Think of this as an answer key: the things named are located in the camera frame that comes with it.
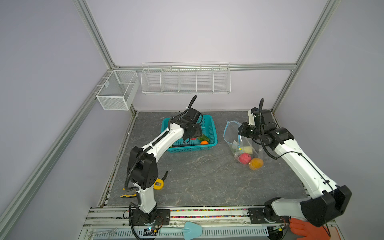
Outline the clear zip top bag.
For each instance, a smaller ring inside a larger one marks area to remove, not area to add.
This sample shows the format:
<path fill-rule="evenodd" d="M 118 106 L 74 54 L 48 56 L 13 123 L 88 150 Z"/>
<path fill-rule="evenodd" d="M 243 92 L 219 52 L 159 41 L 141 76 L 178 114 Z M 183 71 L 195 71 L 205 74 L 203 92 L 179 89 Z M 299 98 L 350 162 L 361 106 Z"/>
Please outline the clear zip top bag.
<path fill-rule="evenodd" d="M 223 138 L 235 160 L 242 165 L 247 165 L 253 171 L 258 170 L 264 165 L 264 150 L 252 139 L 239 135 L 240 126 L 241 124 L 237 121 L 227 121 Z"/>

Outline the pink dragon fruit toy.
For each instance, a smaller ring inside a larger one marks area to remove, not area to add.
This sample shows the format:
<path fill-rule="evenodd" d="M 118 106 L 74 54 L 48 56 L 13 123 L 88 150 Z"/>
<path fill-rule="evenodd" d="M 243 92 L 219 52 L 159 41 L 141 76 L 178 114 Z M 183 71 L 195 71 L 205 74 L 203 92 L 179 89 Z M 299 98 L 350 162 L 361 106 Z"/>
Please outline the pink dragon fruit toy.
<path fill-rule="evenodd" d="M 238 157 L 238 161 L 243 164 L 243 165 L 247 165 L 249 164 L 249 162 L 252 160 L 252 157 L 251 155 L 249 155 L 248 153 L 242 153 L 239 155 Z"/>

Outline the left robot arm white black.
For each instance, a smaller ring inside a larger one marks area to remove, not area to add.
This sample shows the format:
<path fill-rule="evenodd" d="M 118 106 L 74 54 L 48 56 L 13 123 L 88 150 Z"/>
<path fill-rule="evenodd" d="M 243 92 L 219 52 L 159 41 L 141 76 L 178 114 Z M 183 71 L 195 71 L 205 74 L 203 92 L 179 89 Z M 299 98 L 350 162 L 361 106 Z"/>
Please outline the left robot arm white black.
<path fill-rule="evenodd" d="M 197 96 L 194 96 L 185 111 L 170 118 L 167 128 L 153 141 L 143 147 L 133 147 L 130 152 L 123 190 L 136 191 L 138 198 L 136 208 L 139 217 L 146 224 L 153 223 L 156 218 L 154 184 L 159 176 L 158 161 L 161 156 L 177 140 L 182 139 L 184 143 L 189 143 L 191 139 L 201 137 L 203 133 L 201 124 L 198 123 L 201 113 L 192 108 L 196 99 Z"/>

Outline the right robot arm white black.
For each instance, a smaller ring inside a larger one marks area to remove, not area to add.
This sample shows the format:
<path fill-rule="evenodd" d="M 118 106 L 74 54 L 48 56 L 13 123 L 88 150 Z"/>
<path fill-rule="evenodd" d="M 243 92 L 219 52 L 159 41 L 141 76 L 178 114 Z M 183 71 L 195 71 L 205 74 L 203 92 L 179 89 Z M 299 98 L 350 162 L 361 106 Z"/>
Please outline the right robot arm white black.
<path fill-rule="evenodd" d="M 274 223 L 280 217 L 291 217 L 321 227 L 343 215 L 352 197 L 351 190 L 321 171 L 286 128 L 278 127 L 264 115 L 263 105 L 261 99 L 258 107 L 249 110 L 249 121 L 239 127 L 239 135 L 259 144 L 270 158 L 284 160 L 308 192 L 305 199 L 276 197 L 265 202 L 264 219 Z"/>

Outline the orange gloved hand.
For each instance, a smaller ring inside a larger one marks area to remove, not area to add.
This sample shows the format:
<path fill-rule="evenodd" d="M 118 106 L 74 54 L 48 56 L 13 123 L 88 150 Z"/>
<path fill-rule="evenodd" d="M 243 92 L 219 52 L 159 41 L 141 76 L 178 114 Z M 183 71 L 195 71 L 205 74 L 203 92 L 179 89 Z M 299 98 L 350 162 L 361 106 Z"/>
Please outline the orange gloved hand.
<path fill-rule="evenodd" d="M 324 227 L 315 227 L 309 222 L 292 218 L 290 230 L 293 234 L 301 236 L 298 240 L 330 240 L 329 232 Z"/>

